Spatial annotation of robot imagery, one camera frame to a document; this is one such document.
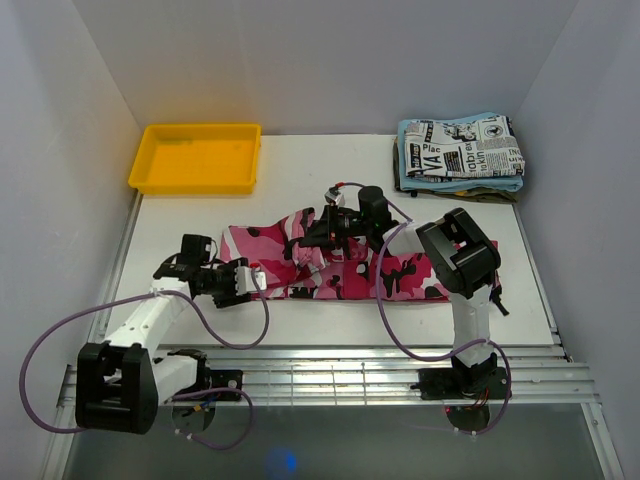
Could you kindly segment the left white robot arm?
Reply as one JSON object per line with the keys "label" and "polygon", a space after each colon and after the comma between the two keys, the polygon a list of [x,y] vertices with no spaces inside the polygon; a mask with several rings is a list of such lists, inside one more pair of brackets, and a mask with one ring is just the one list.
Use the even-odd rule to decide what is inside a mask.
{"label": "left white robot arm", "polygon": [[196,349],[157,353],[167,332],[198,296],[222,309],[249,302],[266,286],[260,268],[245,257],[214,259],[212,238],[186,234],[178,253],[153,274],[148,294],[100,343],[87,343],[77,357],[76,413],[79,427],[144,434],[159,406],[181,395],[200,401],[237,401],[230,380],[236,371],[210,370]]}

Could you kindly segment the pink camouflage trousers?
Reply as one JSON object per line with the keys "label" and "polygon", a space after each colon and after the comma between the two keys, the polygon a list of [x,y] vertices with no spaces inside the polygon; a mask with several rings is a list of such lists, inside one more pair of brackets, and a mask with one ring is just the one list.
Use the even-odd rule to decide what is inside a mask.
{"label": "pink camouflage trousers", "polygon": [[[268,299],[375,299],[377,254],[365,238],[351,238],[346,249],[297,245],[305,229],[319,219],[313,208],[298,210],[271,226],[230,226],[222,234],[220,258],[246,257],[266,273]],[[382,298],[390,301],[447,301],[429,260],[421,255],[386,256]],[[491,301],[501,302],[496,273]]]}

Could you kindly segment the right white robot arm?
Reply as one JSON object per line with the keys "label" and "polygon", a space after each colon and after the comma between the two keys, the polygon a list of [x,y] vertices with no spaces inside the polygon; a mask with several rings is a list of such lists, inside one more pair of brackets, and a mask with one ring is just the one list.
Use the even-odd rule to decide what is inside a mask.
{"label": "right white robot arm", "polygon": [[351,238],[365,238],[377,254],[375,298],[382,298],[382,263],[386,256],[425,256],[438,282],[448,291],[454,345],[448,368],[422,369],[414,389],[427,399],[488,400],[498,378],[497,347],[490,339],[489,304],[501,257],[494,244],[462,208],[423,225],[410,217],[393,219],[398,208],[378,186],[360,186],[359,207],[341,206],[342,185],[325,194],[321,217],[308,226],[297,245],[346,249]]}

